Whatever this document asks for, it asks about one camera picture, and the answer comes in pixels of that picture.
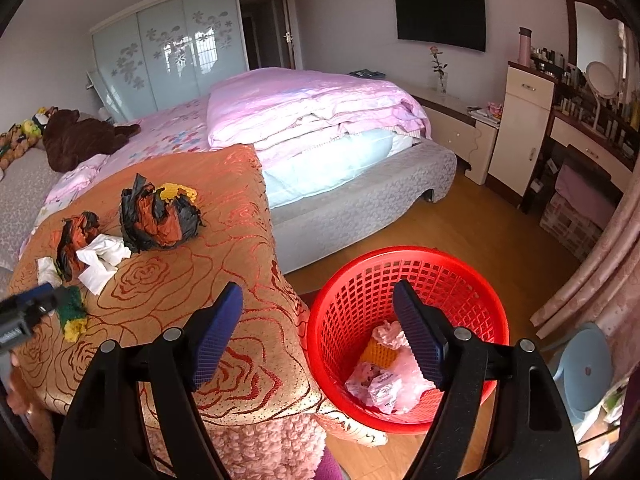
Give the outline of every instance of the red wastebasket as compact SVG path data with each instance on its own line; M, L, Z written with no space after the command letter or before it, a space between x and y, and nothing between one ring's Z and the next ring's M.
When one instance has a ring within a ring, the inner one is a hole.
M384 320L396 320L392 295L399 280L408 280L422 302L440 308L453 326L465 326L487 342L509 343L500 299L478 272L437 250L396 246L353 260L320 290L309 318L309 366L329 400L354 420L389 433L425 433L440 391L425 392L410 412L385 415L364 406L344 387L372 330ZM482 402L494 388L495 381L485 382Z

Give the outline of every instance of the pink thermos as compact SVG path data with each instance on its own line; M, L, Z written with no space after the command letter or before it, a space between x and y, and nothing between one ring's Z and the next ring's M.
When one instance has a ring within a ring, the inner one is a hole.
M520 53L518 63L524 66L531 66L531 31L528 28L520 27Z

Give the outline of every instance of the wooden floor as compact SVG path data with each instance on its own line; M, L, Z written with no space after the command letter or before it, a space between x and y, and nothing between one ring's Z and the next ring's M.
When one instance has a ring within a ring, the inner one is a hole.
M338 253L287 275L300 294L321 288L343 264L368 251L413 244L453 254L477 269L500 296L511 341L535 338L529 317L578 267L578 261L533 216L503 201L461 173L437 204L418 200L395 223ZM484 450L493 397L482 406L461 474L477 468ZM404 476L423 436L389 435L386 446L367 448L328 437L327 443L352 480Z

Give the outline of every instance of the pink plastic bag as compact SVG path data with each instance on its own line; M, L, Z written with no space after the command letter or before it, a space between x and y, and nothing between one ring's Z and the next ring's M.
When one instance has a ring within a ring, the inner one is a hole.
M398 357L396 357L388 371L402 381L402 388L396 395L395 413L406 413L412 410L418 404L424 392L433 390L436 387L435 384L422 376L414 353L411 352L408 346L400 349Z
M382 325L373 329L371 336L382 346L391 348L392 350L398 350L403 346L409 345L404 331L397 321L393 323L385 321Z

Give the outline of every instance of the pink fluffy blanket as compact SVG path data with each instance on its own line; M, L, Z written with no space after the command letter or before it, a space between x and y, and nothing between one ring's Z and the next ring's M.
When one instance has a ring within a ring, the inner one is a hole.
M160 431L147 427L146 432L153 453L170 463ZM233 480L311 480L326 437L314 416L306 413L208 433Z
M398 86L341 74L253 70L213 85L207 107L209 145L253 144L265 168L375 128L431 133L422 107Z

